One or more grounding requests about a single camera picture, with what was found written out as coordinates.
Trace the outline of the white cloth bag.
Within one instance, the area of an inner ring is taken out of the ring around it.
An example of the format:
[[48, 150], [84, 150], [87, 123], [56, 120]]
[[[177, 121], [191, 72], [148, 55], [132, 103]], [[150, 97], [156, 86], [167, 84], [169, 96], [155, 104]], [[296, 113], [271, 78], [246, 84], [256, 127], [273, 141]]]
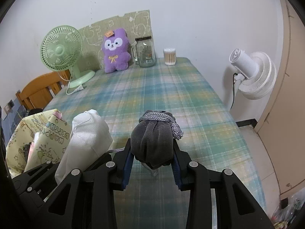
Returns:
[[70, 142], [55, 173], [57, 184], [74, 169], [85, 171], [109, 150], [112, 141], [109, 126], [96, 110], [74, 117]]

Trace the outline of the grey sock bundle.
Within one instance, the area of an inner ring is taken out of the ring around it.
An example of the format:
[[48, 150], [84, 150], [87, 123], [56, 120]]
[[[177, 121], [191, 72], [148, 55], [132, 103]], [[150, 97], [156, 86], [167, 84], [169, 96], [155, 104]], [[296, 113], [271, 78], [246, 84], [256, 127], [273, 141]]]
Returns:
[[184, 133], [172, 113], [147, 110], [131, 133], [131, 152], [151, 170], [171, 163], [174, 140]]

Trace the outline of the cartoon patterned storage box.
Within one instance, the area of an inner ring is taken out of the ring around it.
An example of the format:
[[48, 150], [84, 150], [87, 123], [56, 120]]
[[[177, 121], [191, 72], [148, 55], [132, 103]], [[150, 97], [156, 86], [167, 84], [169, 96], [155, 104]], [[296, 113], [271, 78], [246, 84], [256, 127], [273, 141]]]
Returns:
[[48, 161], [61, 161], [70, 141], [71, 124], [57, 109], [25, 117], [6, 146], [6, 163], [12, 178]]

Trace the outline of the plaid tablecloth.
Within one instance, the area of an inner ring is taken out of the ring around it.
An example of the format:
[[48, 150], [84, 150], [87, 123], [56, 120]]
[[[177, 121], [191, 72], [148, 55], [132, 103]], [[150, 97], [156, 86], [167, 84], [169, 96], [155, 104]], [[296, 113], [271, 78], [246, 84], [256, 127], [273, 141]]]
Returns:
[[[113, 148], [126, 144], [139, 118], [148, 110], [170, 112], [184, 135], [179, 148], [207, 169], [231, 169], [261, 207], [266, 207], [261, 179], [250, 150], [219, 96], [187, 58], [176, 65], [162, 61], [149, 68], [137, 65], [125, 71], [97, 71], [82, 91], [67, 95], [61, 90], [47, 110], [62, 112], [71, 122], [78, 114], [96, 110], [107, 122]], [[175, 185], [170, 166], [152, 176], [134, 161], [129, 184], [117, 191], [118, 228], [185, 228], [189, 192]]]

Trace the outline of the beige door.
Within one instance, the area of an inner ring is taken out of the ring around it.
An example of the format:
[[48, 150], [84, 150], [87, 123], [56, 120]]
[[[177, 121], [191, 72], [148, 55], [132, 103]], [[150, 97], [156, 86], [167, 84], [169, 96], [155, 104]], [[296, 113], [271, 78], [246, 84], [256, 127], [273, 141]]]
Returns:
[[304, 24], [288, 0], [283, 50], [274, 89], [255, 127], [274, 167], [280, 198], [304, 188]]

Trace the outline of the wooden chair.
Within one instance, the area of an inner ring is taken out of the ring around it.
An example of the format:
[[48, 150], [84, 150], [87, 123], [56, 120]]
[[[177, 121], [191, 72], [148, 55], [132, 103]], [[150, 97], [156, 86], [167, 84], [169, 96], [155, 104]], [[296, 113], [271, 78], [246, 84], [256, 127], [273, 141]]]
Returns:
[[68, 84], [70, 77], [69, 70], [43, 74], [16, 92], [16, 97], [27, 110], [44, 109]]

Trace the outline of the white fan power plug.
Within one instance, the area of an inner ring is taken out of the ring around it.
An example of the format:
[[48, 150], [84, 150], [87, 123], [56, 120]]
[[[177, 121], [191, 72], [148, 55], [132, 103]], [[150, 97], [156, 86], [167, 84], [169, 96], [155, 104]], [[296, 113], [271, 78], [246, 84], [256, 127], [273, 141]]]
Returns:
[[72, 95], [76, 92], [82, 91], [84, 89], [84, 87], [82, 85], [78, 86], [76, 89], [74, 89], [73, 91], [69, 92], [69, 88], [66, 90], [66, 94], [67, 95]]

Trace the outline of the white standing fan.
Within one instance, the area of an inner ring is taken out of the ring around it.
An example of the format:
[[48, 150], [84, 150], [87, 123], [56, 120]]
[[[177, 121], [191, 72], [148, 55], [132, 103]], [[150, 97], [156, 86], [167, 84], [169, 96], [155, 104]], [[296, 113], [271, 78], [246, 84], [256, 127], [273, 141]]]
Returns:
[[237, 70], [233, 74], [233, 99], [240, 92], [249, 100], [259, 100], [274, 88], [277, 70], [265, 52], [247, 55], [242, 49], [236, 48], [230, 54], [229, 62]]

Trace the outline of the green desk fan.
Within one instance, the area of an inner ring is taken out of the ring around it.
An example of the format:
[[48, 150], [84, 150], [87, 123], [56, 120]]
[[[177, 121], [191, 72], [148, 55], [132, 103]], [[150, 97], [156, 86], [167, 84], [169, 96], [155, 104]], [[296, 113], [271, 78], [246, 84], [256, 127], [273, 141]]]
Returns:
[[82, 56], [83, 41], [80, 32], [69, 25], [51, 29], [40, 46], [42, 63], [50, 70], [60, 72], [69, 70], [69, 88], [78, 88], [95, 76], [93, 70], [83, 72], [78, 68]]

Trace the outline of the purple plush toy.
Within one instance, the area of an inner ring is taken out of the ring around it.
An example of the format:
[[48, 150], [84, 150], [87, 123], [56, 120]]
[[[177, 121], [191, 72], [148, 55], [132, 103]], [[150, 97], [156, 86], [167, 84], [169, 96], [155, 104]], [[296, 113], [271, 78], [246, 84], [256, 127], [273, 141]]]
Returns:
[[131, 55], [128, 52], [129, 39], [124, 28], [108, 31], [103, 36], [101, 49], [106, 73], [128, 69]]

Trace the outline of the cotton swab container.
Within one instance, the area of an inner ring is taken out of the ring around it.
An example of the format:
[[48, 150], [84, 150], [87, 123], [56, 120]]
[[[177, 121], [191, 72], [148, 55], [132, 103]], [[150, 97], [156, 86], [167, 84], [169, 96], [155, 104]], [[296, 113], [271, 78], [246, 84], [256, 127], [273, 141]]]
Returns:
[[176, 49], [175, 48], [165, 48], [163, 49], [164, 63], [168, 66], [176, 64]]

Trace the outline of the glass jar with lid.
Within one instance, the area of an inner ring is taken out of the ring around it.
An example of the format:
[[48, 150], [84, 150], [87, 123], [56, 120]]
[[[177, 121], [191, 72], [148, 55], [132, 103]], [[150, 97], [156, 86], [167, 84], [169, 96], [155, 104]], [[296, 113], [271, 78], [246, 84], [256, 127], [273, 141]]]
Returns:
[[155, 49], [152, 36], [135, 39], [131, 48], [134, 63], [142, 68], [153, 67], [156, 64]]

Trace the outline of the patterned cardboard backboard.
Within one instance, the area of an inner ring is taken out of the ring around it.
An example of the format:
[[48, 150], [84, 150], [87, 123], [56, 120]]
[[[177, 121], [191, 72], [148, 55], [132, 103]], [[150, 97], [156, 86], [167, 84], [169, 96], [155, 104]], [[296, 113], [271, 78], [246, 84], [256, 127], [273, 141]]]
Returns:
[[123, 16], [114, 16], [79, 29], [83, 39], [82, 56], [78, 61], [80, 71], [104, 69], [104, 54], [101, 49], [105, 33], [117, 28], [124, 28], [131, 46], [136, 39], [152, 36], [150, 11], [130, 12]]

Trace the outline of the wall power socket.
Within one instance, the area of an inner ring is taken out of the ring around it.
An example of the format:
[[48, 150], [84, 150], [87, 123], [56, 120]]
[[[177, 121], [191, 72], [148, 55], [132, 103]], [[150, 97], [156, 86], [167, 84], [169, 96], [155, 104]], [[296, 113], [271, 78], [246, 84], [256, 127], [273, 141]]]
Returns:
[[14, 102], [10, 100], [4, 107], [5, 113], [9, 114], [13, 107], [14, 107]]

